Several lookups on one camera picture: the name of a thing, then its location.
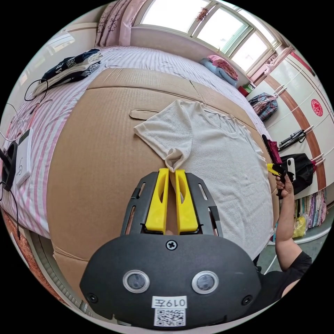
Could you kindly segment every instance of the person's hand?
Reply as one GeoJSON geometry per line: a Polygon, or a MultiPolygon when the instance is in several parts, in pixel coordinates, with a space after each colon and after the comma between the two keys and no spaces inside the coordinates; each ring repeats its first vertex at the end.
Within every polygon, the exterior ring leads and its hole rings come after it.
{"type": "Polygon", "coordinates": [[[281,178],[279,176],[276,177],[276,187],[277,189],[282,190],[281,195],[283,198],[291,195],[293,196],[293,185],[287,174],[285,175],[285,184],[281,182],[281,178]]]}

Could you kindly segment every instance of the red circular sticker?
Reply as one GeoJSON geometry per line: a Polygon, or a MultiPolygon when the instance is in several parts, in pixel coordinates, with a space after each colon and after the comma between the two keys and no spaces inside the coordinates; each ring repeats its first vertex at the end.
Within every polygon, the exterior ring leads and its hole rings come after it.
{"type": "Polygon", "coordinates": [[[312,109],[313,109],[313,111],[315,112],[316,115],[318,115],[320,117],[323,115],[323,113],[324,113],[323,108],[322,108],[319,101],[317,101],[316,99],[313,99],[311,101],[311,106],[312,106],[312,109]]]}

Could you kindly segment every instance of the cardboard sheet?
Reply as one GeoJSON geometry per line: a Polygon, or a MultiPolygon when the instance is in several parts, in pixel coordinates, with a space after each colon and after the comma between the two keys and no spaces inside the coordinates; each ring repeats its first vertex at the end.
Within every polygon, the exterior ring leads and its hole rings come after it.
{"type": "MultiPolygon", "coordinates": [[[[130,196],[141,177],[164,162],[133,127],[177,99],[200,101],[231,114],[250,130],[270,163],[260,134],[245,111],[219,93],[170,74],[143,69],[106,69],[78,101],[53,154],[47,188],[47,219],[54,257],[74,291],[92,254],[119,236],[130,196]]],[[[279,214],[275,178],[273,225],[279,214]]],[[[170,188],[167,228],[176,233],[170,188]]]]}

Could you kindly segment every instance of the yellow plastic bag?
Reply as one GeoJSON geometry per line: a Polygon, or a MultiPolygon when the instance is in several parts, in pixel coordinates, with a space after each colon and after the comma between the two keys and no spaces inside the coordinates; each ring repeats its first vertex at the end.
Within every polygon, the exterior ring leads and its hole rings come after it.
{"type": "Polygon", "coordinates": [[[293,238],[303,237],[306,232],[306,219],[304,216],[300,216],[294,221],[293,238]]]}

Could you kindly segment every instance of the white t-shirt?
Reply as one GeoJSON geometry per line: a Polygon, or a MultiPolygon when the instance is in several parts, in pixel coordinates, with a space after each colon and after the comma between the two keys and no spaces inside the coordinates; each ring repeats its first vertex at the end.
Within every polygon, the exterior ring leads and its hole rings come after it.
{"type": "Polygon", "coordinates": [[[273,234],[265,158],[249,130],[199,102],[176,100],[134,132],[166,163],[203,179],[216,202],[223,236],[254,259],[273,234]]]}

